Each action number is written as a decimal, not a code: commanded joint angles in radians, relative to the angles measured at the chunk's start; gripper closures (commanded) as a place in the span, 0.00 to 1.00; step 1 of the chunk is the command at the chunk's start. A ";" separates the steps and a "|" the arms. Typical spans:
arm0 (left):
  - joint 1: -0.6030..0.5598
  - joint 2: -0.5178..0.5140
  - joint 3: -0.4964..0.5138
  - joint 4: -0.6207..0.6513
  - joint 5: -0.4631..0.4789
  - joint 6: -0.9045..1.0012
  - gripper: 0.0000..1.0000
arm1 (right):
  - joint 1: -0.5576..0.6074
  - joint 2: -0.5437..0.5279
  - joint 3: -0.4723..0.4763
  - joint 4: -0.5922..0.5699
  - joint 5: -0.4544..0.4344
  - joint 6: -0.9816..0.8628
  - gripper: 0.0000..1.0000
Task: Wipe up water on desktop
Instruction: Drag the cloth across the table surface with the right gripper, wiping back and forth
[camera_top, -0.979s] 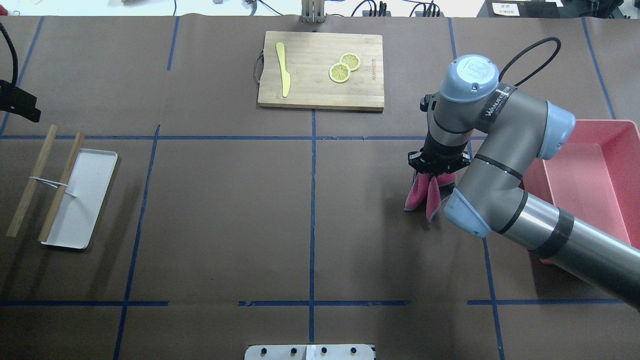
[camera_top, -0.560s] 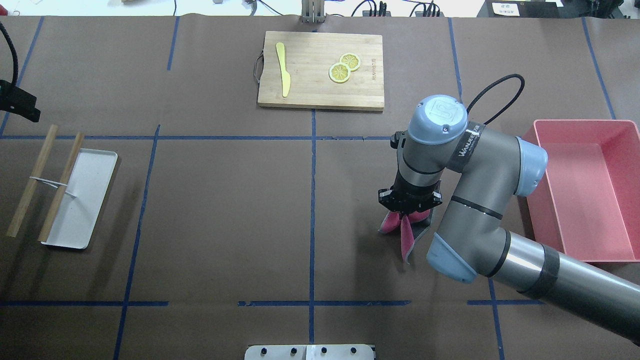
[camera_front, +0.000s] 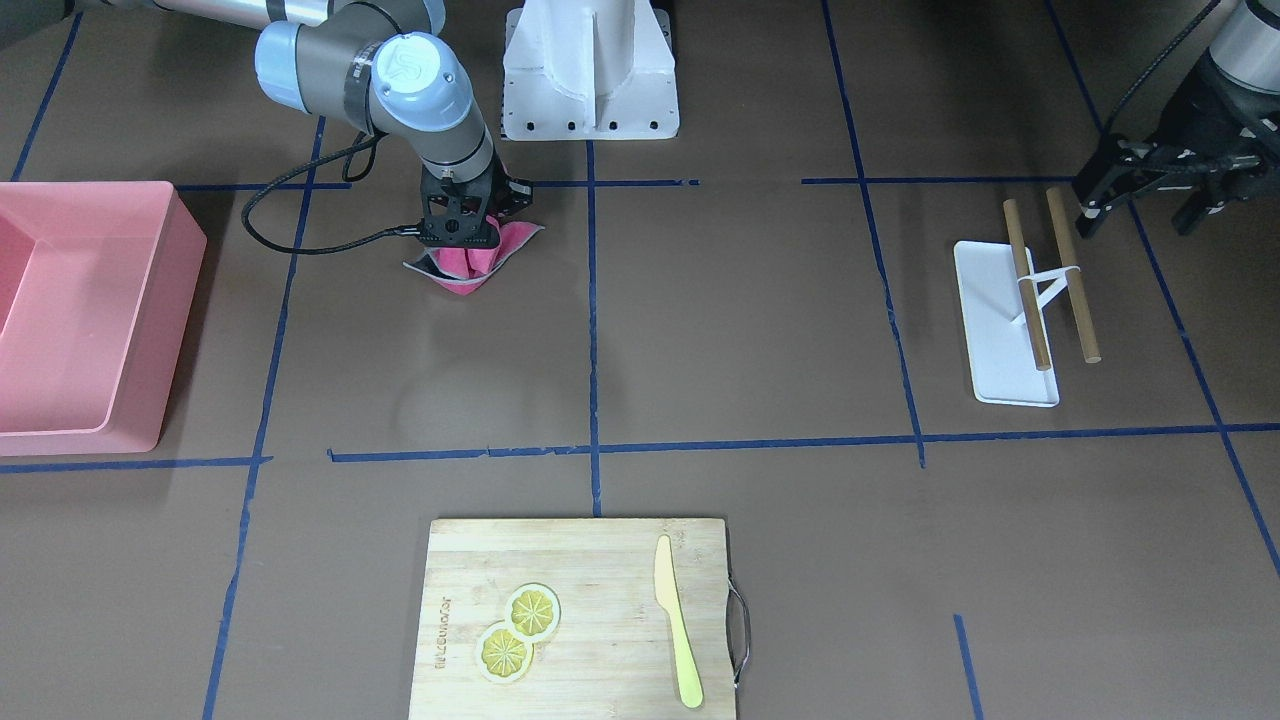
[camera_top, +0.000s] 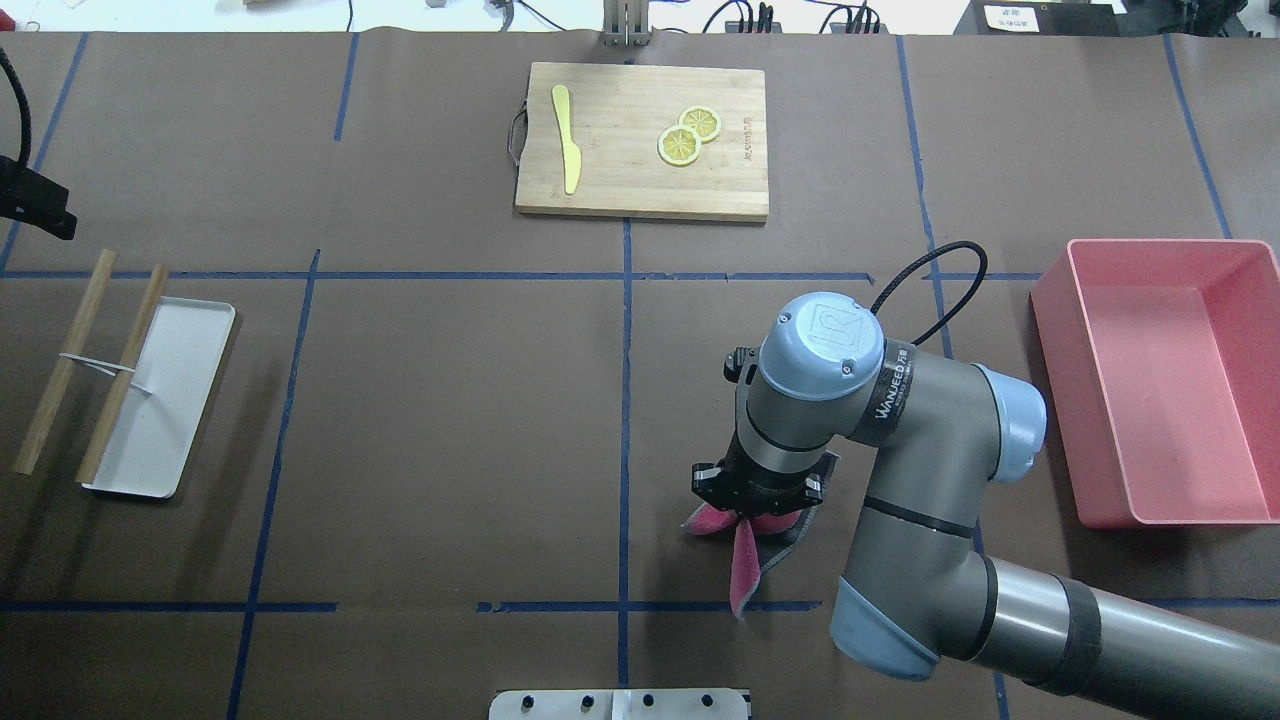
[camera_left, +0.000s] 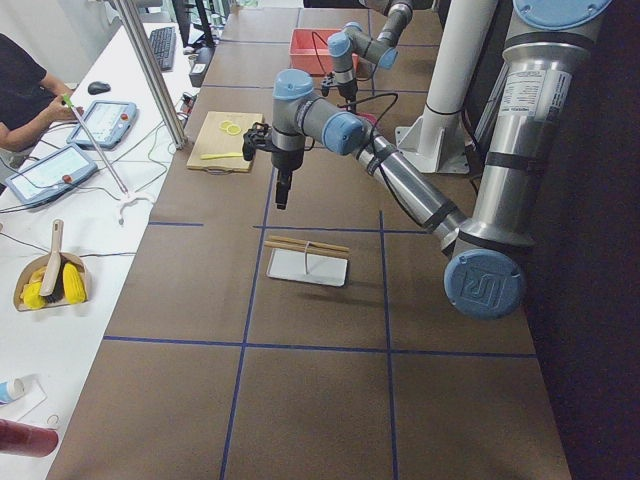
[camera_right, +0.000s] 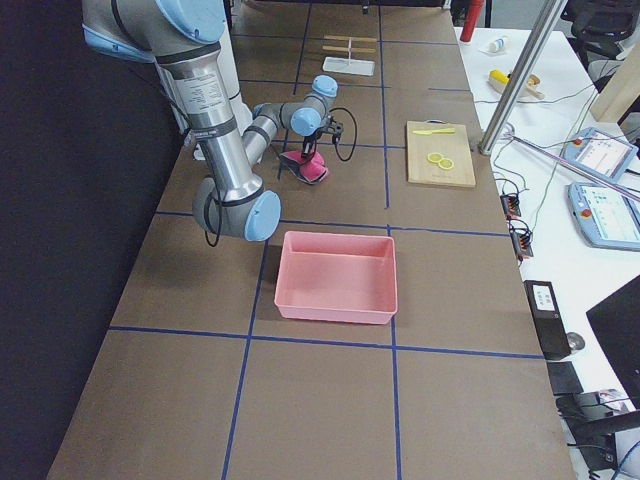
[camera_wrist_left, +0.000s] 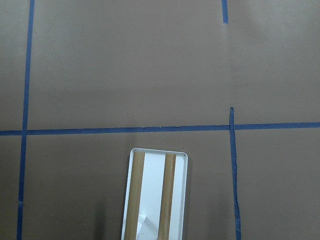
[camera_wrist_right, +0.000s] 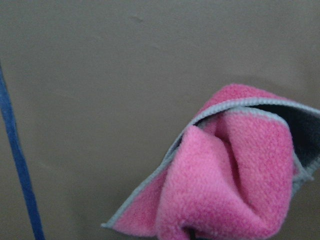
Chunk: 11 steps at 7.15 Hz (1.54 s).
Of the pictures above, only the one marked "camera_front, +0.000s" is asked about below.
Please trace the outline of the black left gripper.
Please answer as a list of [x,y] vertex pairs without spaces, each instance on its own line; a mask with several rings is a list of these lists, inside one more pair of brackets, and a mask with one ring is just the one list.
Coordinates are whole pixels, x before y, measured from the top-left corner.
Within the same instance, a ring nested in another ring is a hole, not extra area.
[[1093,237],[1120,205],[1161,191],[1187,191],[1172,217],[1179,234],[1231,202],[1277,195],[1277,95],[1222,76],[1188,76],[1147,138],[1106,132],[1071,188],[1075,227]]

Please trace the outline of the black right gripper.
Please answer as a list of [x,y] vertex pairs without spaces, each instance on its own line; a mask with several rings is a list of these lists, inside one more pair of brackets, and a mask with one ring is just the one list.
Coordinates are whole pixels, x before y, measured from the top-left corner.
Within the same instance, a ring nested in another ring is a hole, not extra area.
[[474,224],[506,222],[532,205],[532,186],[512,177],[504,165],[489,165],[470,183],[470,196],[475,197]]

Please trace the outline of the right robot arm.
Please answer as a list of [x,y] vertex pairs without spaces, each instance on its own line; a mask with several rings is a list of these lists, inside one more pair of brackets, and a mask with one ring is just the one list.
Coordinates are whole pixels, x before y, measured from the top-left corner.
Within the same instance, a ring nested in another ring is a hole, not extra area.
[[156,1],[259,32],[255,72],[275,102],[410,143],[422,164],[425,243],[493,249],[531,191],[507,176],[467,70],[440,38],[440,1]]

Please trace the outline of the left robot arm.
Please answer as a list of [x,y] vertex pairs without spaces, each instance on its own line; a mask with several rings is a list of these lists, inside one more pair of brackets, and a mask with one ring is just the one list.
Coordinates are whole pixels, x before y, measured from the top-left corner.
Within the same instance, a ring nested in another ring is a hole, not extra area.
[[1093,237],[1115,208],[1158,191],[1187,191],[1179,234],[1230,202],[1277,192],[1279,14],[1275,1],[1242,1],[1165,104],[1143,141],[1114,132],[1121,110],[1217,6],[1206,4],[1135,78],[1071,181],[1078,233]]

